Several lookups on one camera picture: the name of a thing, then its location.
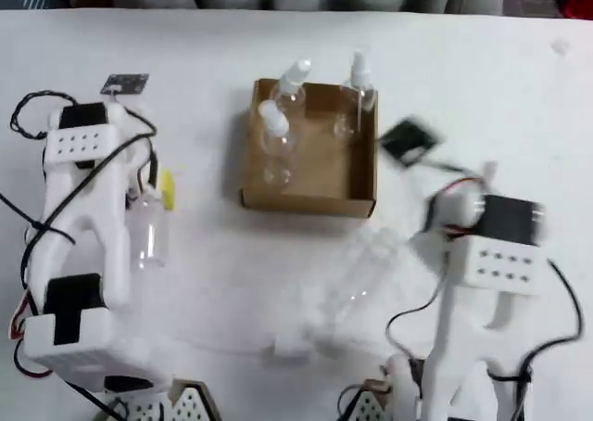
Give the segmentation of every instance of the plastic bottle on table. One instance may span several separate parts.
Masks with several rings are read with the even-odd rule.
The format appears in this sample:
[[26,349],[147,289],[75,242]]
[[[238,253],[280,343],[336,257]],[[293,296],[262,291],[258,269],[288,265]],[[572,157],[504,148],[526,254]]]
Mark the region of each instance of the plastic bottle on table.
[[376,92],[371,82],[371,68],[366,52],[358,49],[350,70],[350,78],[340,86],[334,134],[344,140],[354,140],[361,133],[361,117],[374,107]]
[[261,149],[266,154],[263,170],[264,181],[268,185],[287,185],[293,176],[293,155],[297,139],[291,132],[286,116],[272,100],[259,105],[263,132]]
[[270,93],[270,99],[288,120],[305,117],[305,89],[303,83],[309,76],[311,62],[300,59],[278,80]]

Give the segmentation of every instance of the perforated white block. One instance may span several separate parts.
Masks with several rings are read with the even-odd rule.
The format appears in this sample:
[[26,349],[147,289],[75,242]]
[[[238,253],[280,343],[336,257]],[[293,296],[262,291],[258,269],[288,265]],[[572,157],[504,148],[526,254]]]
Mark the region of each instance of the perforated white block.
[[391,419],[393,419],[391,415],[385,413],[372,392],[363,391],[348,421],[390,421]]
[[186,388],[175,405],[171,404],[166,393],[139,396],[123,400],[128,407],[128,414],[122,404],[115,411],[122,416],[128,415],[128,421],[214,421],[208,416],[206,402],[202,401],[196,389]]
[[460,284],[534,296],[545,260],[537,246],[465,236],[450,244],[448,270]]
[[47,134],[45,163],[103,159],[120,141],[120,130],[111,124],[51,130]]

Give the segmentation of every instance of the motion-blurred robot arm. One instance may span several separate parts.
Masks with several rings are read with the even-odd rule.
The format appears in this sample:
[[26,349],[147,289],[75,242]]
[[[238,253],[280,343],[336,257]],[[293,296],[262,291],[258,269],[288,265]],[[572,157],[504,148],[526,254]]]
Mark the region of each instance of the motion-blurred robot arm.
[[[51,226],[74,239],[82,232],[94,233],[103,250],[103,271],[66,275],[71,242],[56,231],[41,236],[27,269],[38,314],[27,319],[25,353],[90,391],[160,391],[171,381],[156,367],[149,339],[132,332],[120,318],[130,300],[137,255],[131,249],[126,209],[130,196],[142,199],[140,170],[153,152],[148,138],[138,138],[115,156],[114,151],[139,134],[136,124],[117,102],[66,107],[52,114],[49,122],[43,221],[74,194]],[[95,178],[76,193],[89,172],[102,164]]]
[[[537,244],[543,233],[541,217],[536,203],[487,193],[484,188],[470,187],[439,198],[438,224],[467,231],[447,246],[435,345],[423,362],[421,376],[414,375],[418,369],[413,370],[407,357],[396,355],[390,360],[396,421],[417,416],[422,421],[447,421],[451,404],[476,363],[485,362],[491,376],[522,373],[531,340],[529,311],[539,294],[539,275],[546,268]],[[472,315],[472,302],[480,300],[485,290],[497,301],[494,318],[487,325]],[[519,405],[524,419],[531,419],[532,392],[523,386],[518,395],[517,380],[493,379],[498,421],[510,421],[521,412]]]

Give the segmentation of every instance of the red wire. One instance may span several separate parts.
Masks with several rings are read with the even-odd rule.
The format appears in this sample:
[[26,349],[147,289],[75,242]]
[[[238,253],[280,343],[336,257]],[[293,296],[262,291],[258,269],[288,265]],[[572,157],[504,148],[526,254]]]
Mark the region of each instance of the red wire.
[[482,179],[481,178],[477,178],[477,177],[463,177],[463,178],[460,178],[458,180],[455,180],[454,182],[449,183],[445,187],[443,187],[441,190],[439,190],[436,193],[436,195],[443,194],[443,193],[449,191],[450,189],[454,188],[455,186],[460,185],[461,183],[465,183],[465,182],[476,182],[478,184],[481,184],[482,183]]
[[[445,187],[440,189],[435,194],[435,196],[444,194],[444,193],[450,191],[451,189],[453,189],[455,186],[461,185],[462,183],[466,183],[466,182],[476,182],[479,185],[481,185],[484,182],[484,180],[479,177],[463,177],[458,180],[455,180],[454,182],[449,183],[448,185],[446,185]],[[458,238],[460,236],[467,235],[469,233],[469,230],[471,229],[471,228],[465,228],[463,226],[459,226],[458,224],[446,224],[446,225],[444,225],[444,228],[446,231],[450,231],[448,233],[448,236],[452,237],[453,239]]]

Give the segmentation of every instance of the yellow cap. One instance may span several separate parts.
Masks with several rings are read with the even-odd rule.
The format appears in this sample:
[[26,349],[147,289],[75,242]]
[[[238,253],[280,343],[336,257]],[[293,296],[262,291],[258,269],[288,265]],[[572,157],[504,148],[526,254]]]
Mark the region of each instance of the yellow cap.
[[166,211],[173,211],[175,208],[175,182],[173,181],[173,175],[168,169],[162,169],[158,177],[158,189],[162,196],[163,208]]

